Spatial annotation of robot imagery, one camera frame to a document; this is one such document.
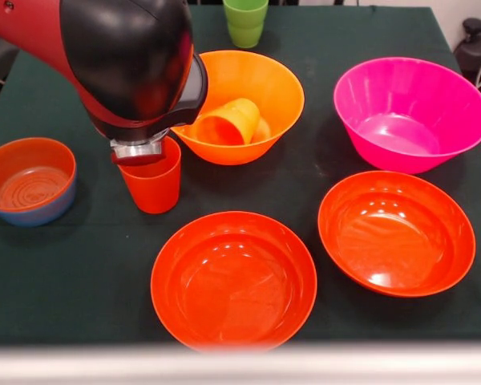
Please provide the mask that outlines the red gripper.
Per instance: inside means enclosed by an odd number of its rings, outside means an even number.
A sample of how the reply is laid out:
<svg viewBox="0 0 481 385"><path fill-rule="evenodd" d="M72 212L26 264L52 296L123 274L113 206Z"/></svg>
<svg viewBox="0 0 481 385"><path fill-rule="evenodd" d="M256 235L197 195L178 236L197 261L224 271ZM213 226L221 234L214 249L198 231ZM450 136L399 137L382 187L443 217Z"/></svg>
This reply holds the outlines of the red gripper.
<svg viewBox="0 0 481 385"><path fill-rule="evenodd" d="M155 164L161 160L164 160L166 156L164 154L147 154L136 156L117 156L115 152L111 153L111 161L113 164L119 166L137 167L147 164Z"/></svg>

